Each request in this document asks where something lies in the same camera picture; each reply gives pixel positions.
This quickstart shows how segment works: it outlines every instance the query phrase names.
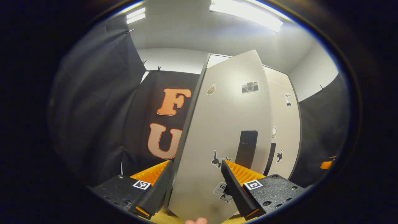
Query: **cat sticker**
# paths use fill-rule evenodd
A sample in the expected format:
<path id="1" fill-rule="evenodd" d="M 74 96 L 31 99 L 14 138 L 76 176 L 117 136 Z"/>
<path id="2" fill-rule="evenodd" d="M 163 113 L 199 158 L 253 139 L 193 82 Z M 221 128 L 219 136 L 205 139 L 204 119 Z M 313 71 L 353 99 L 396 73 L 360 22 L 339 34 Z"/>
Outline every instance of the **cat sticker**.
<path id="1" fill-rule="evenodd" d="M 277 163 L 279 163 L 280 161 L 282 161 L 282 153 L 283 153 L 283 150 L 281 150 L 281 153 L 277 153 L 277 154 L 276 154 L 276 157 L 278 158 L 278 161 L 276 161 Z"/>
<path id="2" fill-rule="evenodd" d="M 216 166 L 217 168 L 220 169 L 223 160 L 231 161 L 232 159 L 228 158 L 228 156 L 226 156 L 225 158 L 217 158 L 217 152 L 216 152 L 216 150 L 214 150 L 214 159 L 211 162 L 211 164 L 213 164 L 214 166 Z"/>
<path id="3" fill-rule="evenodd" d="M 225 201 L 227 204 L 231 203 L 231 200 L 233 200 L 231 195 L 223 194 L 220 196 L 220 199 Z"/>

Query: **black fabric backdrop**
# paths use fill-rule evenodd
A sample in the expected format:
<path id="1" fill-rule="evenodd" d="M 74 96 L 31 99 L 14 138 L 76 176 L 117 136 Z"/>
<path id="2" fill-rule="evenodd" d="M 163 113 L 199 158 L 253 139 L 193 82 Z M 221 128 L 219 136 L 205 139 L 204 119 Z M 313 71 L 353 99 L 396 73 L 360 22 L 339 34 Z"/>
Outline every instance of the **black fabric backdrop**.
<path id="1" fill-rule="evenodd" d="M 324 175 L 323 161 L 330 161 L 344 146 L 350 119 L 350 98 L 344 76 L 299 102 L 301 148 L 290 181 L 307 187 Z"/>
<path id="2" fill-rule="evenodd" d="M 166 88 L 189 89 L 194 93 L 199 74 L 150 71 L 130 105 L 124 129 L 125 153 L 123 153 L 123 174 L 133 175 L 165 160 L 158 158 L 148 150 L 148 137 L 151 123 L 166 127 L 159 141 L 159 148 L 167 151 L 170 147 L 172 128 L 182 130 L 192 97 L 184 97 L 181 108 L 174 105 L 174 116 L 159 115 L 156 111 L 162 106 Z"/>
<path id="3" fill-rule="evenodd" d="M 120 173 L 123 125 L 145 67 L 125 15 L 93 27 L 62 59 L 48 124 L 55 150 L 85 184 Z"/>

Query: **camera sticker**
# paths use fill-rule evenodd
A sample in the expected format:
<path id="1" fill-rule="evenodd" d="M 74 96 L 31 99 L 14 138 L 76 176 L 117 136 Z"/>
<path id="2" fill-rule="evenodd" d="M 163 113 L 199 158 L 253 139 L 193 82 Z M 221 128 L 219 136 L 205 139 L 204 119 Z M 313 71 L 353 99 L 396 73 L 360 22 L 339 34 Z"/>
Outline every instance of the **camera sticker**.
<path id="1" fill-rule="evenodd" d="M 226 188 L 226 183 L 220 182 L 220 183 L 217 185 L 217 187 L 213 190 L 213 194 L 215 194 L 215 195 L 223 194 L 225 188 Z"/>
<path id="2" fill-rule="evenodd" d="M 221 168 L 221 164 L 223 160 L 228 160 L 231 161 L 232 159 L 228 158 L 228 156 L 226 156 L 225 158 L 217 158 L 217 152 L 216 150 L 214 150 L 214 158 L 213 161 L 211 162 L 211 164 L 213 164 L 214 166 L 216 166 L 217 168 Z"/>
<path id="3" fill-rule="evenodd" d="M 216 90 L 216 85 L 213 84 L 213 85 L 211 85 L 211 87 L 209 88 L 209 90 L 207 91 L 206 94 L 207 94 L 208 96 L 210 96 L 211 94 L 214 93 L 215 90 Z"/>
<path id="4" fill-rule="evenodd" d="M 250 82 L 242 85 L 242 93 L 258 92 L 258 82 Z"/>

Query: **orange letter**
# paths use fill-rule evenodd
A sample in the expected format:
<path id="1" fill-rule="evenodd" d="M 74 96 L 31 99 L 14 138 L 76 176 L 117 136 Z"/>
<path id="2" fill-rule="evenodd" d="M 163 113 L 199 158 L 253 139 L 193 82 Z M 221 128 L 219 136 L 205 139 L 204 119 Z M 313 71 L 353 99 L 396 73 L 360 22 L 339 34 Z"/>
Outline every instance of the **orange letter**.
<path id="1" fill-rule="evenodd" d="M 173 159 L 176 156 L 179 139 L 181 138 L 182 131 L 179 129 L 171 129 L 172 141 L 170 148 L 167 151 L 163 151 L 159 148 L 160 138 L 162 133 L 166 131 L 166 127 L 160 124 L 152 123 L 149 125 L 150 134 L 148 138 L 148 149 L 156 157 L 161 159 Z"/>
<path id="2" fill-rule="evenodd" d="M 167 88 L 163 91 L 165 93 L 162 107 L 158 109 L 157 114 L 160 115 L 167 115 L 167 116 L 173 116 L 177 113 L 177 111 L 174 109 L 174 104 L 177 105 L 177 108 L 181 108 L 182 105 L 184 104 L 184 97 L 183 96 L 177 96 L 177 94 L 182 94 L 186 98 L 191 97 L 191 91 L 189 89 L 172 89 L 172 88 Z"/>

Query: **fluorescent light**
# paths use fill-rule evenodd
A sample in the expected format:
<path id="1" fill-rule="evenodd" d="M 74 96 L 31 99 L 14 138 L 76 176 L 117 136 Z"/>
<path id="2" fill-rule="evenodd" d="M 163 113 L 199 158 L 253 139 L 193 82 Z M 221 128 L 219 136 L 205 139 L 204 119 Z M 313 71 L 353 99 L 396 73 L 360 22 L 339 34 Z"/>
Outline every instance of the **fluorescent light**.
<path id="1" fill-rule="evenodd" d="M 138 15 L 138 16 L 134 16 L 133 18 L 128 19 L 127 20 L 127 24 L 133 23 L 133 22 L 138 21 L 138 20 L 142 20 L 143 18 L 145 18 L 145 13 L 143 13 L 141 15 Z"/>
<path id="2" fill-rule="evenodd" d="M 258 6 L 260 6 L 260 7 L 263 7 L 264 9 L 266 9 L 266 10 L 268 10 L 268 11 L 274 13 L 275 15 L 277 15 L 277 16 L 279 16 L 279 17 L 285 19 L 285 20 L 291 21 L 291 18 L 287 17 L 285 14 L 283 14 L 283 13 L 281 13 L 280 11 L 278 11 L 278 10 L 276 10 L 276 9 L 273 9 L 273 8 L 267 6 L 267 5 L 264 5 L 264 4 L 261 3 L 261 2 L 258 2 L 258 1 L 256 1 L 256 0 L 245 0 L 245 1 L 250 2 L 250 3 L 253 3 L 253 4 L 258 5 Z"/>
<path id="3" fill-rule="evenodd" d="M 125 8 L 125 9 L 123 9 L 122 11 L 120 11 L 120 13 L 126 13 L 126 12 L 128 12 L 128 11 L 130 11 L 130 10 L 140 6 L 140 5 L 142 5 L 143 3 L 144 3 L 144 1 L 135 3 L 134 5 L 131 5 L 131 6 L 127 7 L 127 8 Z"/>
<path id="4" fill-rule="evenodd" d="M 132 17 L 134 17 L 134 16 L 138 16 L 139 14 L 144 13 L 144 12 L 145 12 L 145 7 L 143 7 L 142 9 L 139 9 L 139 10 L 137 10 L 137 11 L 134 11 L 134 12 L 128 14 L 126 17 L 127 17 L 127 19 L 130 19 L 130 18 L 132 18 Z"/>
<path id="5" fill-rule="evenodd" d="M 232 0 L 212 0 L 210 11 L 238 16 L 263 25 L 275 32 L 281 29 L 283 22 L 268 13 L 248 4 Z"/>

